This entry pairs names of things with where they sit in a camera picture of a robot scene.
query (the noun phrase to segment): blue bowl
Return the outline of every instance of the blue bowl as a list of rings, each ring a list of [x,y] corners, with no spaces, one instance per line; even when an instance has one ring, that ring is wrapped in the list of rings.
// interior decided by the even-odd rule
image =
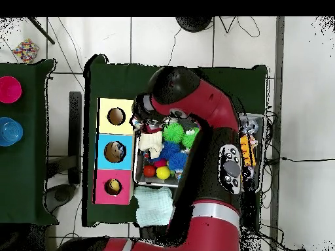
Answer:
[[[18,142],[23,134],[21,124],[12,118],[0,118],[0,146],[10,146]]]

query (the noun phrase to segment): green table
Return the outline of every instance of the green table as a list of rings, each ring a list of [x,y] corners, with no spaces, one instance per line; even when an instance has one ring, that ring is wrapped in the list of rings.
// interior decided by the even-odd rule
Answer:
[[[88,155],[88,158],[84,158],[83,169],[88,174],[83,176],[83,224],[91,226],[95,222],[136,222],[138,204],[134,197],[126,206],[92,203],[97,98],[135,99],[137,94],[145,92],[150,77],[159,68],[136,64],[109,65],[103,55],[93,56],[85,66],[84,156]],[[265,65],[252,69],[215,67],[193,70],[230,95],[237,112],[264,114],[267,75]]]
[[[43,205],[46,176],[46,77],[54,60],[34,65],[0,63],[0,77],[15,77],[22,96],[13,104],[0,103],[0,116],[19,122],[21,141],[0,146],[0,223],[57,224]]]

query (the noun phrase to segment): green spiky ball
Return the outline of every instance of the green spiky ball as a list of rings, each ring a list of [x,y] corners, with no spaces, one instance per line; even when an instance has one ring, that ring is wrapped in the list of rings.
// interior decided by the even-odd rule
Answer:
[[[199,128],[198,127],[194,127],[191,130],[194,130],[194,134],[185,134],[183,139],[182,139],[182,144],[183,146],[185,146],[186,148],[190,149],[193,145],[194,139],[196,138],[196,135],[199,133]]]
[[[173,123],[166,125],[163,130],[163,138],[166,141],[180,143],[184,137],[184,129],[181,124]]]

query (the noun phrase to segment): blue ball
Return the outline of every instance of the blue ball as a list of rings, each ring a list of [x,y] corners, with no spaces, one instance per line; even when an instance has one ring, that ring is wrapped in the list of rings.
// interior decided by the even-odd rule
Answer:
[[[172,171],[176,171],[177,169],[183,170],[186,160],[187,155],[185,153],[175,153],[169,158],[169,169]]]
[[[172,155],[181,151],[181,147],[178,143],[164,141],[163,145],[164,145],[164,148],[160,152],[160,155],[158,156],[158,158],[149,159],[150,163],[159,161],[160,159],[166,159],[168,161]]]

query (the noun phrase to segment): pink square panel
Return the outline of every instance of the pink square panel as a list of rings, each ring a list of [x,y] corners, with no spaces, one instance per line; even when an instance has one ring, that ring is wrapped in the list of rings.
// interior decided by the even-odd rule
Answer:
[[[132,171],[122,169],[98,169],[96,180],[95,204],[128,205],[131,194]],[[121,183],[118,195],[110,195],[105,191],[105,183],[109,179],[117,179]]]

